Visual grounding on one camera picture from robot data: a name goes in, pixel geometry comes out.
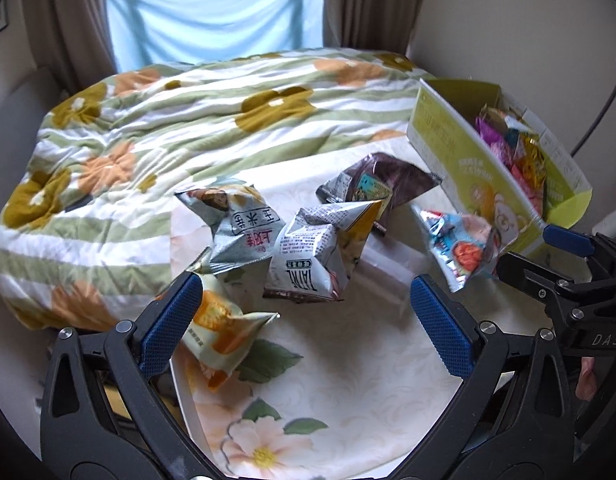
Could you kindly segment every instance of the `window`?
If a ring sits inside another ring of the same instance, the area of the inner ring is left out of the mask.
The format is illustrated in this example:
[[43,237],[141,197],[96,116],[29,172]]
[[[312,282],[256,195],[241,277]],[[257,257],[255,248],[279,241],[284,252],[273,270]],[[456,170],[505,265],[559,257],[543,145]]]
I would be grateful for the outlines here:
[[323,0],[106,0],[119,72],[323,46]]

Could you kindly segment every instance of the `striped bedding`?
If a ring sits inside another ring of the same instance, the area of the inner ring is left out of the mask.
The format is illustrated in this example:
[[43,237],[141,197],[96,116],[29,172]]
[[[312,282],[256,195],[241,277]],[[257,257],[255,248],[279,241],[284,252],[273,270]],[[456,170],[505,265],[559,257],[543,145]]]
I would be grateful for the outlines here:
[[319,49],[149,66],[85,89],[44,118],[0,215],[0,293],[30,328],[135,319],[206,228],[174,190],[405,135],[422,76],[395,54]]

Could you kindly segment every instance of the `snack package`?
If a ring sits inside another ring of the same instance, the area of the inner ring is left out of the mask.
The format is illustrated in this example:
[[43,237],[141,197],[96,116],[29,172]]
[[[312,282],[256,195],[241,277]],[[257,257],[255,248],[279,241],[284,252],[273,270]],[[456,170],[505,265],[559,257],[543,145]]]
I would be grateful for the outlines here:
[[512,158],[514,156],[512,148],[505,142],[502,137],[501,140],[490,144],[490,151],[501,163],[508,169],[512,167]]
[[203,297],[182,341],[201,363],[208,388],[216,390],[244,360],[261,329],[279,315],[274,312],[243,314],[211,274],[210,256],[211,249],[206,248],[187,269],[201,278]]
[[341,300],[383,201],[301,208],[275,243],[264,298]]
[[534,210],[542,217],[546,196],[546,165],[539,136],[510,114],[483,107],[476,130],[492,154],[512,173]]
[[414,211],[452,292],[462,289],[477,272],[494,272],[501,240],[497,230],[485,218],[425,211],[417,207]]
[[252,186],[240,180],[176,193],[213,232],[212,273],[265,260],[285,222]]
[[479,137],[481,137],[481,139],[483,139],[488,146],[491,146],[493,143],[499,142],[504,138],[501,133],[494,129],[488,121],[481,116],[476,118],[475,126]]
[[371,153],[317,188],[322,202],[383,200],[375,227],[386,232],[390,211],[438,186],[441,179],[387,153]]

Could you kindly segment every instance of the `brown curtain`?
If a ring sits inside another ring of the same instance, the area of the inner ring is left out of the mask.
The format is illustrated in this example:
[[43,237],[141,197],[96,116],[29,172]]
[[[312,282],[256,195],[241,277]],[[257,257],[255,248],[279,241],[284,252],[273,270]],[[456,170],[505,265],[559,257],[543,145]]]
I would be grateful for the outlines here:
[[324,43],[405,54],[421,0],[325,0]]
[[23,0],[38,66],[70,93],[115,73],[104,0]]

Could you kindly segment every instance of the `white wall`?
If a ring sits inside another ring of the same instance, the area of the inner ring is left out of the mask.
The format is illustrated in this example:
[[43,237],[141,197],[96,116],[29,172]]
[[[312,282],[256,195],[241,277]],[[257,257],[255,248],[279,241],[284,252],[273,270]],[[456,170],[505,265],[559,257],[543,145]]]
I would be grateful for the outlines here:
[[8,26],[0,32],[0,105],[35,70],[21,0],[6,0]]
[[[616,82],[614,0],[424,0],[411,57],[504,86],[570,150]],[[616,208],[616,101],[576,156],[594,187],[580,228]]]

